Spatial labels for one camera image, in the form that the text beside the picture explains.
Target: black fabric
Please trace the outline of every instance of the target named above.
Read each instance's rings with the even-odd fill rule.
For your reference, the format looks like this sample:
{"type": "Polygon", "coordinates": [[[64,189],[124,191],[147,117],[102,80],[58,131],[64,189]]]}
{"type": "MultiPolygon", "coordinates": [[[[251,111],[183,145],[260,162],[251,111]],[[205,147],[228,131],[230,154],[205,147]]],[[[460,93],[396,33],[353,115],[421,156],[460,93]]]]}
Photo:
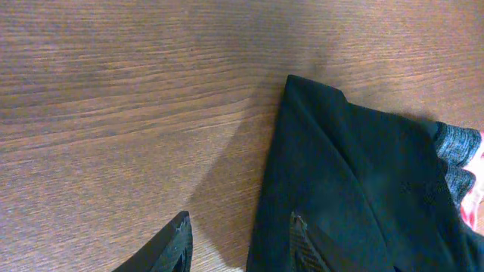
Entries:
{"type": "Polygon", "coordinates": [[[192,252],[190,216],[183,211],[114,272],[190,272],[192,252]]]}
{"type": "Polygon", "coordinates": [[[368,271],[482,270],[482,237],[461,223],[444,174],[421,125],[288,76],[247,271],[290,270],[293,211],[368,271]]]}
{"type": "Polygon", "coordinates": [[[328,235],[304,217],[295,212],[291,214],[290,254],[293,272],[365,272],[346,258],[344,251],[328,235]]]}

